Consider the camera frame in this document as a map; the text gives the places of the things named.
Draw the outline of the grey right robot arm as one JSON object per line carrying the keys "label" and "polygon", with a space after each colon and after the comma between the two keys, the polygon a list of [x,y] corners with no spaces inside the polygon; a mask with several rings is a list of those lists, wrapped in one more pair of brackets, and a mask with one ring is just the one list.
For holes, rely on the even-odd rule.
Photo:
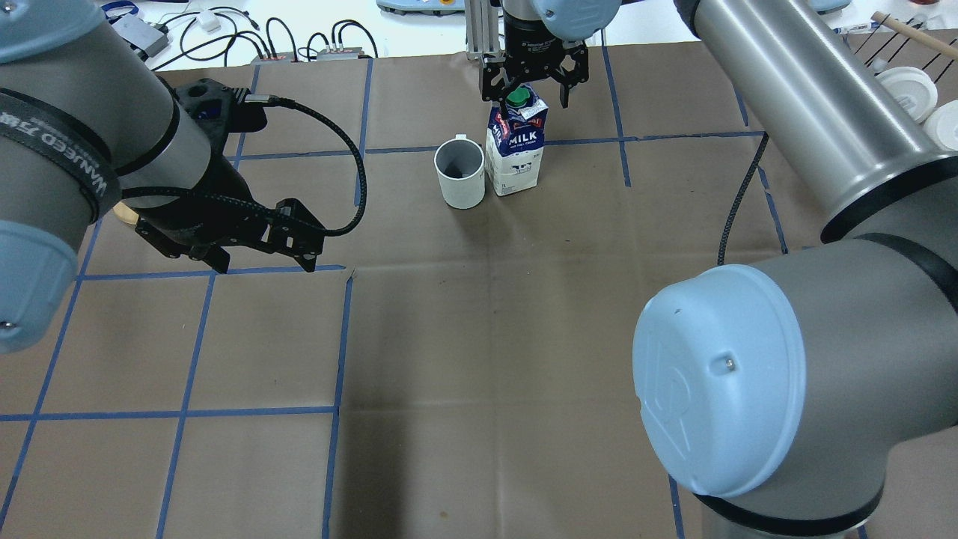
{"label": "grey right robot arm", "polygon": [[665,287],[632,364],[705,538],[841,538],[889,451],[956,425],[956,153],[804,1],[677,1],[829,220],[818,248]]}

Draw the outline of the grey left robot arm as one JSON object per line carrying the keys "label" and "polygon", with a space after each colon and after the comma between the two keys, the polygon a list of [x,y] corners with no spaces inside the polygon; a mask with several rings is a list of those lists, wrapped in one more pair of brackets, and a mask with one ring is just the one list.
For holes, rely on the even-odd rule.
{"label": "grey left robot arm", "polygon": [[87,228],[123,202],[168,258],[228,270],[230,246],[312,272],[328,232],[298,199],[257,204],[225,158],[281,100],[201,79],[171,88],[89,1],[2,3],[2,352],[37,344]]}

